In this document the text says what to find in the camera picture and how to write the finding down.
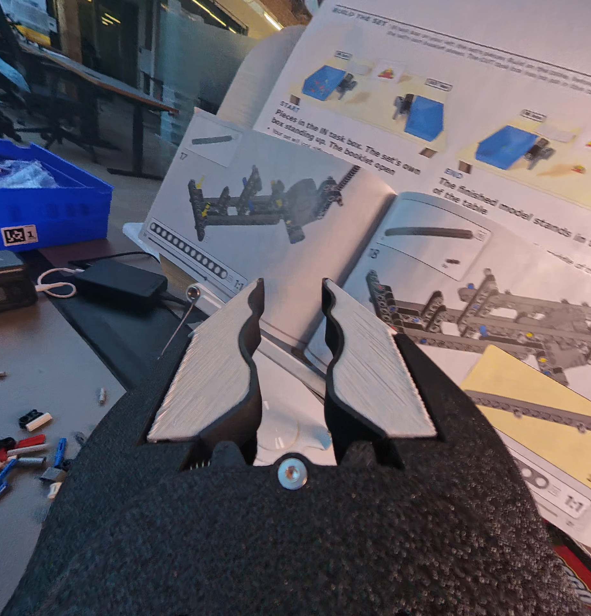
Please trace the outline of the toy truck picture box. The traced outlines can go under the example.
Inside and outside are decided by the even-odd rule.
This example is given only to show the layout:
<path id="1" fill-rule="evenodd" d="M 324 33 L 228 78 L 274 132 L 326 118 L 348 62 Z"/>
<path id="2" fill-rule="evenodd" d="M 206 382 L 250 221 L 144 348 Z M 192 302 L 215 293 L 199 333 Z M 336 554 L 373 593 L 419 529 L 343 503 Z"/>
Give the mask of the toy truck picture box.
<path id="1" fill-rule="evenodd" d="M 545 527 L 553 549 L 561 559 L 569 582 L 591 615 L 591 557 L 582 545 L 549 522 Z"/>

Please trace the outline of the blue plastic bin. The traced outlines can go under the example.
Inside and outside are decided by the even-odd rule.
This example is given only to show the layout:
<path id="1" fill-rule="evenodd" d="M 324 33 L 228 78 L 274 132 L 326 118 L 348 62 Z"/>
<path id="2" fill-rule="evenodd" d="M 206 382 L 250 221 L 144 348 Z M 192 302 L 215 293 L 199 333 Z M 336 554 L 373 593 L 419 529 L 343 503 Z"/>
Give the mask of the blue plastic bin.
<path id="1" fill-rule="evenodd" d="M 55 187 L 0 188 L 0 250 L 14 252 L 107 237 L 113 188 L 36 144 L 0 139 L 0 161 L 38 161 Z"/>

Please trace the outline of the open instruction booklet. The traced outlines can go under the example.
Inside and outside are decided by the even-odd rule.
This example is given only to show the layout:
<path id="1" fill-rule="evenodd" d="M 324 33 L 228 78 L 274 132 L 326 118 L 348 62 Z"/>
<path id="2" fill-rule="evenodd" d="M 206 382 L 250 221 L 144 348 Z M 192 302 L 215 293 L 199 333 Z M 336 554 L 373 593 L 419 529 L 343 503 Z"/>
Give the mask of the open instruction booklet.
<path id="1" fill-rule="evenodd" d="M 494 427 L 542 516 L 591 544 L 591 277 L 449 199 L 196 112 L 140 232 L 212 314 L 265 281 L 269 451 L 331 449 L 288 410 L 324 395 L 323 278 L 375 341 L 403 333 Z"/>

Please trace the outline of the white printed instruction sheet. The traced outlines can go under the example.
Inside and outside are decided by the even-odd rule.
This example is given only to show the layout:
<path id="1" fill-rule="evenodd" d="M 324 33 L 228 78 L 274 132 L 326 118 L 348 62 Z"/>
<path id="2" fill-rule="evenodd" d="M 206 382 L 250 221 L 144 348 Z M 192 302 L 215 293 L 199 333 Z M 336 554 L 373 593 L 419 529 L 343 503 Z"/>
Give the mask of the white printed instruction sheet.
<path id="1" fill-rule="evenodd" d="M 591 275 L 591 1 L 324 1 L 253 128 Z"/>

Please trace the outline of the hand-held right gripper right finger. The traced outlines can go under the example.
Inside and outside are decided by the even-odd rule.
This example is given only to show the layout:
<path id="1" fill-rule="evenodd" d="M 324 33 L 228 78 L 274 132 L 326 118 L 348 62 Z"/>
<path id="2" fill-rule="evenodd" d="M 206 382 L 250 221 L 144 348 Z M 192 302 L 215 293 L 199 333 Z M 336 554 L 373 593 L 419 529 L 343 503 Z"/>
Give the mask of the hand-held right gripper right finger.
<path id="1" fill-rule="evenodd" d="M 348 451 L 360 443 L 373 463 L 393 465 L 397 441 L 437 438 L 397 345 L 398 333 L 330 278 L 322 280 L 322 312 L 332 354 L 324 420 L 336 463 L 345 463 Z"/>

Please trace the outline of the pile of small toy bricks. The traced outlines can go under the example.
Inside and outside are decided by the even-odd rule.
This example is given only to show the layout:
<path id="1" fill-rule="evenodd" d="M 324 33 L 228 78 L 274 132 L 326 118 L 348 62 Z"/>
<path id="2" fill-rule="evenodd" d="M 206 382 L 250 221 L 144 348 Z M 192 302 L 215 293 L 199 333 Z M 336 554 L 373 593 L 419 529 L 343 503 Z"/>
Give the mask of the pile of small toy bricks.
<path id="1" fill-rule="evenodd" d="M 49 500 L 58 494 L 74 458 L 67 454 L 66 437 L 61 437 L 54 447 L 47 442 L 42 430 L 52 419 L 49 413 L 33 409 L 19 419 L 19 428 L 29 434 L 27 437 L 0 439 L 0 498 L 9 491 L 13 475 L 25 470 L 41 472 L 38 479 L 48 487 Z"/>

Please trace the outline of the black power adapter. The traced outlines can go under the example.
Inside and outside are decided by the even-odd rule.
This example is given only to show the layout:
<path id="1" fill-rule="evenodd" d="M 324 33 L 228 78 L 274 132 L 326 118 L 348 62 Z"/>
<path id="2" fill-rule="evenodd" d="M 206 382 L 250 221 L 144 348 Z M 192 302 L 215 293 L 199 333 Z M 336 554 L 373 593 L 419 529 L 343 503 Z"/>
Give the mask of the black power adapter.
<path id="1" fill-rule="evenodd" d="M 168 289 L 164 275 L 109 259 L 76 273 L 73 280 L 82 296 L 123 311 L 149 311 Z"/>

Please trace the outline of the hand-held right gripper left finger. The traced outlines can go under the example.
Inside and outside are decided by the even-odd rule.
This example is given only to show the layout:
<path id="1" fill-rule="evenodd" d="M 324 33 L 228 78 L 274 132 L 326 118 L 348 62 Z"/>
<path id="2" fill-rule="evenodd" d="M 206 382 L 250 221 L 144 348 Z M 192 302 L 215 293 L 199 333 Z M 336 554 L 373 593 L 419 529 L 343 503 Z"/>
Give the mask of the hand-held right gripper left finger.
<path id="1" fill-rule="evenodd" d="M 149 429 L 149 443 L 191 443 L 190 459 L 197 463 L 210 459 L 220 442 L 232 442 L 253 465 L 262 419 L 253 355 L 261 343 L 264 307 L 264 280 L 258 278 L 194 329 Z"/>

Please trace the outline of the long brown office table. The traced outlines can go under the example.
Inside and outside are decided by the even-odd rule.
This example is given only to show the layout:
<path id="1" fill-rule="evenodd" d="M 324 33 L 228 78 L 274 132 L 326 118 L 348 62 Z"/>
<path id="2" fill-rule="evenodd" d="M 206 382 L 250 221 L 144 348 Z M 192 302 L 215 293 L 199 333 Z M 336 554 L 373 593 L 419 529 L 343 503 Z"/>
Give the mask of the long brown office table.
<path id="1" fill-rule="evenodd" d="M 75 75 L 77 78 L 82 80 L 84 85 L 93 86 L 95 88 L 108 91 L 128 101 L 128 103 L 133 107 L 132 169 L 126 170 L 108 167 L 107 172 L 112 175 L 147 179 L 150 181 L 161 181 L 163 179 L 160 175 L 145 173 L 143 170 L 143 110 L 148 109 L 156 112 L 165 112 L 170 116 L 176 116 L 179 113 L 176 108 L 156 100 L 141 90 L 133 88 L 122 81 L 92 70 L 79 62 L 71 60 L 70 58 L 52 50 L 23 42 L 20 43 L 20 48 L 23 52 L 29 53 L 41 60 L 46 60 L 53 65 L 59 66 L 69 75 Z"/>

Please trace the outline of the grey desk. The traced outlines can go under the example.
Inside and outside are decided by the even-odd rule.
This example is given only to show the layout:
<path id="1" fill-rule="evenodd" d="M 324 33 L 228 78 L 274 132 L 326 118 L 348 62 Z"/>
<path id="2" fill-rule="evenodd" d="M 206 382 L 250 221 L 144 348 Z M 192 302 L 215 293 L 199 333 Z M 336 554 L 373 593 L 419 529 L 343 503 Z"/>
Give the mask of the grey desk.
<path id="1" fill-rule="evenodd" d="M 24 438 L 18 421 L 36 409 L 52 420 L 42 430 L 54 447 L 68 439 L 69 457 L 79 451 L 75 434 L 89 435 L 125 389 L 91 347 L 45 298 L 0 313 L 0 439 Z M 107 402 L 100 406 L 100 388 Z M 19 583 L 52 500 L 40 471 L 16 472 L 0 498 L 0 612 Z"/>

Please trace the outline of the clear plastic bag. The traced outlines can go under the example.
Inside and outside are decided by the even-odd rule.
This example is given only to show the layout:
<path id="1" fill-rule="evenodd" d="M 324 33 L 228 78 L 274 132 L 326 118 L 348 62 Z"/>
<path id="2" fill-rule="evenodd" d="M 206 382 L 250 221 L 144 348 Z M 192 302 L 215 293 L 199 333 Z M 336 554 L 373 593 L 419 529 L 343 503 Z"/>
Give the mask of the clear plastic bag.
<path id="1" fill-rule="evenodd" d="M 58 188 L 51 172 L 38 160 L 0 161 L 0 189 Z"/>

